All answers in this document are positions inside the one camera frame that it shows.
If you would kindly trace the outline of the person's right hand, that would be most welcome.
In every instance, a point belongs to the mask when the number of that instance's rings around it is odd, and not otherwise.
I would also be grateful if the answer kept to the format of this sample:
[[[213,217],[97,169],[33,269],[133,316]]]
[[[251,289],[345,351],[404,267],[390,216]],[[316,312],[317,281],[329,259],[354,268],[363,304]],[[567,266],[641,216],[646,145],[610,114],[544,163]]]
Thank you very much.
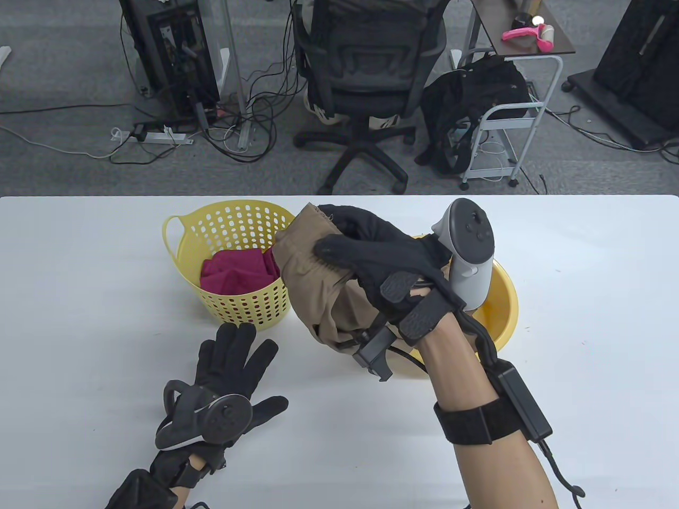
[[[338,233],[316,242],[316,257],[347,270],[407,344],[416,347],[443,316],[463,308],[442,271],[451,252],[434,235],[414,239],[357,207],[327,204],[319,210]]]

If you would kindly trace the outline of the person's left hand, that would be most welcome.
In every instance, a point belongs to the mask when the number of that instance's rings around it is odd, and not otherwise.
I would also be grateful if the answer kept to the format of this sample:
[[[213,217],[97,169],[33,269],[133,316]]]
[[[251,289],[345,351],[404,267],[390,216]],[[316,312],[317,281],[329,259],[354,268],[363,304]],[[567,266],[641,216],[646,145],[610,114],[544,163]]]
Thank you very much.
[[[239,438],[287,410],[285,397],[252,404],[252,396],[278,353],[267,339],[252,350],[252,324],[223,324],[199,348],[194,383],[168,381],[166,415],[156,431],[158,453],[151,477],[170,489],[193,489],[225,466],[225,452]]]

